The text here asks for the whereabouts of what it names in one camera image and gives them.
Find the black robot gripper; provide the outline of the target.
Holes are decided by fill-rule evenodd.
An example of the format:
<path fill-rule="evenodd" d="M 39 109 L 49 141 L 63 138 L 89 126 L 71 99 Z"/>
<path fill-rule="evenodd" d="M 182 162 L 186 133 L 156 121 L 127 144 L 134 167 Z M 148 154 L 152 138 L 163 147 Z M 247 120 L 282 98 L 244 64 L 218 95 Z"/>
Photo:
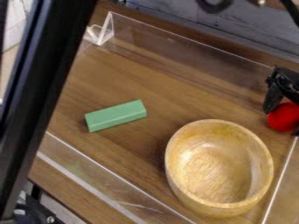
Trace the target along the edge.
<path fill-rule="evenodd" d="M 274 111 L 286 97 L 299 105 L 299 73 L 291 69 L 275 66 L 272 74 L 266 78 L 267 93 L 263 102 L 266 114 Z M 299 136 L 299 127 L 294 130 L 292 136 Z"/>

